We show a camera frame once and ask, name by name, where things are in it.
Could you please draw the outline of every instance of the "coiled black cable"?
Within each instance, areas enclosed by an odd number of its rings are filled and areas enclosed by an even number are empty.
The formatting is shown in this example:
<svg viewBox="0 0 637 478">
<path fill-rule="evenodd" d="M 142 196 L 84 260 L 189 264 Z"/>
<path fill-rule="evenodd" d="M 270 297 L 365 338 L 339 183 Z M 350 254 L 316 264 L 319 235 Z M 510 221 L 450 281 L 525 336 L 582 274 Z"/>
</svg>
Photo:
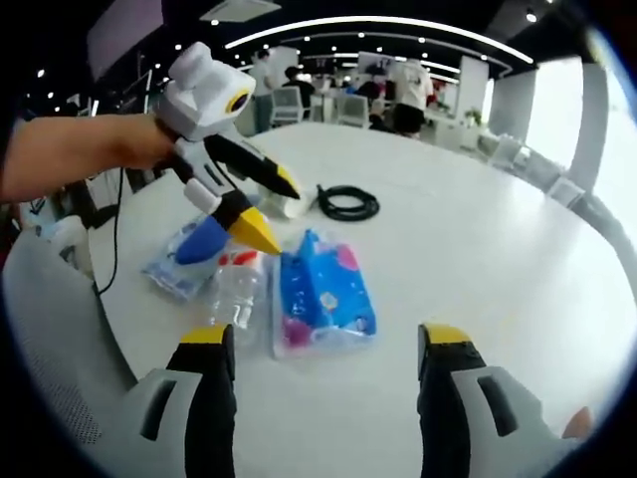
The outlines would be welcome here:
<svg viewBox="0 0 637 478">
<path fill-rule="evenodd" d="M 317 203 L 325 216 L 334 221 L 355 222 L 370 219 L 380 210 L 380 204 L 375 196 L 355 186 L 334 186 L 323 189 L 317 186 Z M 332 197 L 347 196 L 358 199 L 361 204 L 353 207 L 336 206 L 330 201 Z"/>
</svg>

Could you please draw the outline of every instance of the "yellow eye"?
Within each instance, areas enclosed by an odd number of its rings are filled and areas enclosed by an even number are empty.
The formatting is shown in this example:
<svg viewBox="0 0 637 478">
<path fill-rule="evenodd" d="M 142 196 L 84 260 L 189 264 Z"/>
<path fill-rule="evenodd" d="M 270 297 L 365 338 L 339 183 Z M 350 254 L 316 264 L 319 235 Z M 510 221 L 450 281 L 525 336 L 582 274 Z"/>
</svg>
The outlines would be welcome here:
<svg viewBox="0 0 637 478">
<path fill-rule="evenodd" d="M 242 90 L 239 93 L 237 93 L 237 95 L 235 95 L 233 99 L 230 100 L 230 102 L 228 102 L 228 106 L 226 107 L 226 113 L 229 114 L 238 110 L 240 107 L 242 107 L 246 103 L 249 97 L 250 97 L 250 92 L 248 92 L 248 90 Z"/>
</svg>

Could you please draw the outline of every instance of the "black pants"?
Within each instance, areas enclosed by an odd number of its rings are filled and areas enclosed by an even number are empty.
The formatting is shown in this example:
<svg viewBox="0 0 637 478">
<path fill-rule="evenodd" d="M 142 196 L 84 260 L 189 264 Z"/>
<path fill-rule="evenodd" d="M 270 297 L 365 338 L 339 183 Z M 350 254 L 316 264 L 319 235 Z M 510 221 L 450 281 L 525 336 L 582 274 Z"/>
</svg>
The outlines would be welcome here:
<svg viewBox="0 0 637 478">
<path fill-rule="evenodd" d="M 394 109 L 394 129 L 400 133 L 420 131 L 425 116 L 422 110 L 399 103 Z"/>
</svg>

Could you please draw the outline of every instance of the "potted plant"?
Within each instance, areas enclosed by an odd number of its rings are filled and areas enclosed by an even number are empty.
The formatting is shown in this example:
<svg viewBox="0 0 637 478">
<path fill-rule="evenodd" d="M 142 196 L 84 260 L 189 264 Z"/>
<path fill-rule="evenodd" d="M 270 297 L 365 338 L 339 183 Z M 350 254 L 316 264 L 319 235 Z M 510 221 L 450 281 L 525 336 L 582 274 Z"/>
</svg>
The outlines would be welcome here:
<svg viewBox="0 0 637 478">
<path fill-rule="evenodd" d="M 473 125 L 482 126 L 482 112 L 480 112 L 476 108 L 471 108 L 467 112 L 465 112 L 465 118 L 467 119 L 467 126 L 471 127 Z"/>
</svg>

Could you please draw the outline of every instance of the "office desk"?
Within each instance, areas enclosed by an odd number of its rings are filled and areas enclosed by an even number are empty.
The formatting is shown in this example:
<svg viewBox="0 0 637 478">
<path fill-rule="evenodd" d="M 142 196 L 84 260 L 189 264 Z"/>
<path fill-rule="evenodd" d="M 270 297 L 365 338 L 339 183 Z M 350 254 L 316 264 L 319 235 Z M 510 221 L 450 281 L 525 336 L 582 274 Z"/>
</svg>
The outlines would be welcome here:
<svg viewBox="0 0 637 478">
<path fill-rule="evenodd" d="M 281 238 L 312 226 L 353 245 L 379 335 L 368 349 L 326 358 L 238 351 L 240 473 L 419 476 L 423 321 L 464 329 L 488 363 L 542 400 L 555 432 L 581 406 L 603 408 L 635 339 L 635 304 L 613 249 L 577 216 L 474 159 L 397 135 L 301 123 L 253 141 L 307 186 L 355 184 L 377 196 L 380 213 L 366 222 L 311 211 L 272 224 Z M 139 273 L 196 215 L 182 189 L 167 175 L 121 211 L 119 269 L 103 300 L 138 378 L 165 366 L 179 337 L 206 317 L 201 305 L 174 304 Z M 99 287 L 111 273 L 111 228 L 90 233 Z"/>
</svg>

